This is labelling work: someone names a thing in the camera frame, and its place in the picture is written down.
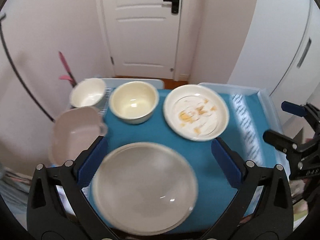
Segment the pink plastic handled bowl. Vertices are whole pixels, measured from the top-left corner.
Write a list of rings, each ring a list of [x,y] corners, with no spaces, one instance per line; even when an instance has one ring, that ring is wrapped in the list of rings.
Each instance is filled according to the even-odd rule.
[[[97,137],[105,136],[107,130],[99,109],[95,107],[66,111],[55,121],[49,160],[57,166],[63,165],[67,160],[75,160]]]

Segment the plain white plate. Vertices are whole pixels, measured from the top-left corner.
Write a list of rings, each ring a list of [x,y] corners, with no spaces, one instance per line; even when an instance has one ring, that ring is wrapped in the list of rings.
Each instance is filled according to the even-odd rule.
[[[192,213],[198,197],[197,178],[187,160],[151,142],[127,144],[109,153],[91,189],[105,220],[139,236],[176,228]]]

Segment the white duck print plate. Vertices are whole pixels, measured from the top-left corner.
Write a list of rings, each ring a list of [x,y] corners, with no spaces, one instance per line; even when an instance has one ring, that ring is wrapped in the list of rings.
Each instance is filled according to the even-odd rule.
[[[229,124],[229,109],[219,94],[201,85],[173,89],[163,102],[168,126],[191,141],[209,141],[220,136]]]

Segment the white ceramic bowl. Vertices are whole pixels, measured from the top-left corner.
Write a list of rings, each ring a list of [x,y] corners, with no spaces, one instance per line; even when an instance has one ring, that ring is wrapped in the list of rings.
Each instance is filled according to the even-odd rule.
[[[106,103],[106,89],[106,83],[102,79],[85,79],[72,89],[69,103],[74,108],[92,106],[102,109]]]

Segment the cream yellow bowl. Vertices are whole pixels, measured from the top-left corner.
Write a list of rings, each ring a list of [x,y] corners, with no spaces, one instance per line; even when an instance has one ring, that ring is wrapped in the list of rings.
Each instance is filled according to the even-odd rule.
[[[117,87],[108,101],[109,109],[121,121],[138,125],[153,115],[159,103],[158,90],[143,81],[132,81]]]

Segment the teal blue tablecloth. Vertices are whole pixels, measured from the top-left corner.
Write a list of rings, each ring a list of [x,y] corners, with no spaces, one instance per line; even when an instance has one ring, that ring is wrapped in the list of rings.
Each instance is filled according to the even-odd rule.
[[[278,152],[263,142],[263,132],[279,129],[272,100],[265,90],[238,86],[204,83],[225,100],[230,120],[221,137],[243,159],[259,166],[274,167],[285,164]],[[194,142],[177,135],[165,122],[163,102],[169,90],[159,91],[160,101],[154,115],[140,125],[129,125],[117,119],[111,111],[104,114],[109,127],[108,152],[133,142],[155,142],[176,150],[183,155],[195,171],[199,184],[199,196],[195,209],[172,233],[196,232],[210,228],[220,217],[236,193],[225,178],[213,157],[211,143]]]

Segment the white wardrobe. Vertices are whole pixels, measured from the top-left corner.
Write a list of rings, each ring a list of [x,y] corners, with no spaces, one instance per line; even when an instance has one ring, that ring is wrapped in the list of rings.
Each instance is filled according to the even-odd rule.
[[[265,88],[277,109],[303,104],[319,84],[319,9],[314,0],[257,0],[229,84]]]

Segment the white door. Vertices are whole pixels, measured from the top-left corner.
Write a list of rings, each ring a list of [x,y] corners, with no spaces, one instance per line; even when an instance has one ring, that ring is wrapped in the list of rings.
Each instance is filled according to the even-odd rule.
[[[163,0],[100,0],[116,76],[172,79],[180,12]]]

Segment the black curved rack pole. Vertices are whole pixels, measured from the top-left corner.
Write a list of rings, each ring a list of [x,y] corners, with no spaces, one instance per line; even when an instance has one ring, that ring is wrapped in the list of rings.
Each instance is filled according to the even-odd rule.
[[[20,82],[21,86],[23,87],[23,89],[25,90],[25,92],[29,95],[29,97],[31,98],[31,100],[35,103],[35,105],[40,109],[40,111],[51,121],[51,122],[55,122],[55,119],[44,109],[44,107],[40,104],[40,102],[37,100],[37,98],[34,96],[34,94],[31,92],[31,90],[28,88],[27,84],[25,83],[25,81],[23,80],[23,78],[21,77],[20,73],[18,72],[13,59],[10,55],[10,51],[8,49],[7,43],[5,41],[5,37],[4,37],[4,32],[3,32],[3,21],[7,18],[6,14],[1,15],[1,26],[0,26],[0,31],[1,31],[1,43],[5,52],[5,55],[11,65],[12,71],[14,72],[15,76],[17,77],[18,81]]]

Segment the pink handled broom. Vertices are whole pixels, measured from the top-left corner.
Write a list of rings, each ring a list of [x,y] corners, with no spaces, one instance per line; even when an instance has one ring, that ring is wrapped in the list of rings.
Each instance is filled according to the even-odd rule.
[[[63,67],[64,67],[64,69],[65,69],[65,71],[67,73],[66,75],[61,75],[59,77],[59,80],[68,81],[71,84],[71,86],[74,88],[77,85],[77,82],[76,82],[76,80],[75,80],[75,78],[74,78],[74,76],[73,76],[73,74],[71,72],[71,69],[70,69],[70,67],[69,67],[69,65],[68,65],[68,63],[67,63],[67,61],[66,61],[66,59],[65,59],[65,57],[63,55],[63,53],[61,53],[60,51],[59,51],[59,58],[60,58],[60,61],[61,61],[62,65],[63,65]]]

